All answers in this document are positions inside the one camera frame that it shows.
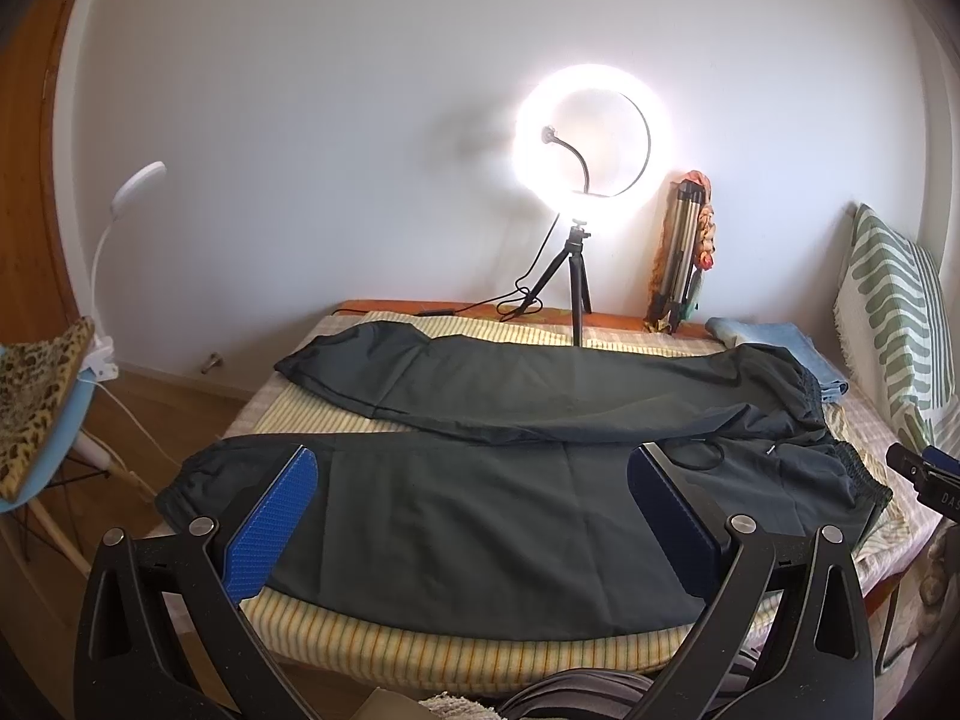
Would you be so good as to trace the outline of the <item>dark green pants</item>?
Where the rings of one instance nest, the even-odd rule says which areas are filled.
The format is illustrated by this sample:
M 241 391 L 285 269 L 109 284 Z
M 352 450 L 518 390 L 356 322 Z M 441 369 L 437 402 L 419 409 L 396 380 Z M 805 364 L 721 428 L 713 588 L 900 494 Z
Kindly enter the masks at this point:
M 828 429 L 817 379 L 774 346 L 664 358 L 376 320 L 278 370 L 386 431 L 309 437 L 319 489 L 270 583 L 405 631 L 576 640 L 695 621 L 628 489 L 646 442 L 768 532 L 859 541 L 890 500 Z

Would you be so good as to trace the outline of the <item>yellow striped bed sheet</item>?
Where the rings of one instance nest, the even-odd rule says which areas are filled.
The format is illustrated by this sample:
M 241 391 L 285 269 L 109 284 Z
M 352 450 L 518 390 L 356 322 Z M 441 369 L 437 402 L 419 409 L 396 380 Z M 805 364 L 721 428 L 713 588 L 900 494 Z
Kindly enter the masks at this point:
M 527 344 L 568 344 L 558 309 L 548 309 L 544 322 L 498 323 L 487 317 L 415 317 L 415 302 L 348 301 L 308 333 L 335 335 L 357 323 L 398 320 L 411 323 L 430 337 L 467 335 L 482 340 Z M 587 348 L 645 355 L 706 356 L 722 346 L 703 328 L 682 328 L 678 337 L 646 332 L 639 320 L 615 327 L 601 316 L 599 327 L 587 327 Z M 313 395 L 293 394 L 293 385 L 270 374 L 244 405 L 226 437 L 249 434 L 382 434 L 397 433 L 390 422 L 350 416 Z M 288 661 L 311 665 L 358 681 L 387 688 L 433 692 L 503 692 L 542 678 L 550 668 L 626 667 L 642 673 L 665 665 L 692 624 L 639 634 L 581 639 L 571 642 L 470 639 L 389 628 L 375 622 L 326 610 L 296 600 L 280 590 L 265 589 L 241 605 L 256 633 L 274 653 Z

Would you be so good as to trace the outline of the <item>green striped white pillow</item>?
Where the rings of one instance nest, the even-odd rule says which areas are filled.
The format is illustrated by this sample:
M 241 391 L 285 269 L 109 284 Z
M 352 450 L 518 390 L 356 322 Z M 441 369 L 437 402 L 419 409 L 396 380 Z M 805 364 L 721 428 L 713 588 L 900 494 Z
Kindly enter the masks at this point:
M 854 215 L 835 325 L 857 387 L 915 452 L 958 454 L 958 380 L 935 260 L 869 205 Z

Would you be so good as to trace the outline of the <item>light blue chair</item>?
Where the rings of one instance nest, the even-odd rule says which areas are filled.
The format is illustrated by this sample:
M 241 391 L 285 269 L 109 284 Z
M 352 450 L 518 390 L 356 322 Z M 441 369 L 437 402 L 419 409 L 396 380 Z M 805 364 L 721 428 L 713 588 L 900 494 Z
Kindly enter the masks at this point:
M 89 561 L 82 551 L 78 550 L 78 544 L 64 534 L 64 530 L 57 525 L 39 500 L 44 489 L 52 484 L 53 475 L 62 463 L 75 455 L 93 470 L 94 476 L 114 476 L 144 496 L 155 495 L 155 491 L 139 475 L 135 475 L 125 466 L 116 450 L 107 447 L 101 439 L 87 433 L 83 427 L 86 413 L 93 401 L 94 390 L 99 388 L 103 394 L 110 395 L 106 383 L 116 380 L 117 377 L 119 366 L 114 361 L 112 340 L 96 337 L 93 349 L 89 351 L 80 372 L 76 374 L 68 389 L 62 408 L 50 422 L 50 433 L 36 461 L 29 468 L 25 484 L 12 500 L 2 499 L 2 515 L 13 517 L 14 512 L 25 509 L 26 518 L 36 518 L 39 527 L 43 528 L 52 543 L 52 549 L 64 556 L 83 577 L 88 577 L 91 571 Z M 26 533 L 29 533 L 28 520 L 23 523 Z

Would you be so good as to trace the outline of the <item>white clip desk lamp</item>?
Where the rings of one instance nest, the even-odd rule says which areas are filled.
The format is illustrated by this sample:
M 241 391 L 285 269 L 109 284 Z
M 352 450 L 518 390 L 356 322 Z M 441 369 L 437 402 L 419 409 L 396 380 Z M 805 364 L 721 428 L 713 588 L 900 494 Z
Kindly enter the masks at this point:
M 89 266 L 89 318 L 93 320 L 93 337 L 86 351 L 82 372 L 94 382 L 110 382 L 121 375 L 116 359 L 116 342 L 110 336 L 110 320 L 104 309 L 104 285 L 110 280 L 109 271 L 119 265 L 119 257 L 112 255 L 110 249 L 125 226 L 125 218 L 153 199 L 160 192 L 166 177 L 167 164 L 163 160 L 149 161 L 139 171 L 130 174 L 110 197 L 107 221 L 96 241 Z

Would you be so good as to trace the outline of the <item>orange floral cloth strip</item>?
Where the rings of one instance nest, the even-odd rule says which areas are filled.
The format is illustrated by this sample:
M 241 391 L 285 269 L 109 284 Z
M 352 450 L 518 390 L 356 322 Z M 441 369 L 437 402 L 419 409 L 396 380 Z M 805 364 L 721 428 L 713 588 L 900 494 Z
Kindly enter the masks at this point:
M 706 177 L 703 172 L 690 172 L 698 172 L 698 174 L 703 176 L 704 185 L 706 185 L 706 205 L 704 205 L 703 211 L 701 212 L 700 227 L 698 227 L 698 261 L 697 268 L 695 268 L 695 279 L 692 284 L 692 296 L 690 296 L 690 305 L 688 306 L 688 312 L 686 312 L 683 322 L 690 319 L 695 309 L 697 309 L 704 273 L 711 270 L 711 268 L 715 266 L 716 261 L 716 218 L 715 209 L 713 208 L 711 182 L 709 182 L 708 177 Z

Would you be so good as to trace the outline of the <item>leopard print cushion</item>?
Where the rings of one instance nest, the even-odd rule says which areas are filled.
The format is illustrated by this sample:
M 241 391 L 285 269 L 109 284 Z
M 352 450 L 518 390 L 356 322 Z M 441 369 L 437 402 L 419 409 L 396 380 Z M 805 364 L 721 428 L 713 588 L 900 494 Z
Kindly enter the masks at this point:
M 50 340 L 2 351 L 2 499 L 13 502 L 52 436 L 94 335 L 89 317 Z

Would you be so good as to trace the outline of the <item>black mini tripod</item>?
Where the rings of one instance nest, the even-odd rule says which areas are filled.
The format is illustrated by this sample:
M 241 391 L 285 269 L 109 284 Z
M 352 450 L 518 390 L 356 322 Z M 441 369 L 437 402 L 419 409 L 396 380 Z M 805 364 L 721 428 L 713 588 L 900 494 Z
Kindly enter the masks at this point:
M 571 302 L 571 338 L 576 348 L 583 344 L 584 340 L 584 317 L 592 312 L 592 301 L 590 300 L 589 281 L 587 281 L 586 262 L 584 261 L 584 243 L 590 238 L 590 232 L 587 231 L 584 223 L 575 221 L 569 228 L 568 237 L 562 252 L 556 255 L 547 266 L 547 270 L 540 275 L 534 286 L 527 291 L 523 302 L 519 304 L 514 314 L 522 316 L 533 305 L 545 286 L 550 283 L 551 278 L 555 277 L 556 271 L 563 265 L 568 266 L 569 271 L 569 302 Z

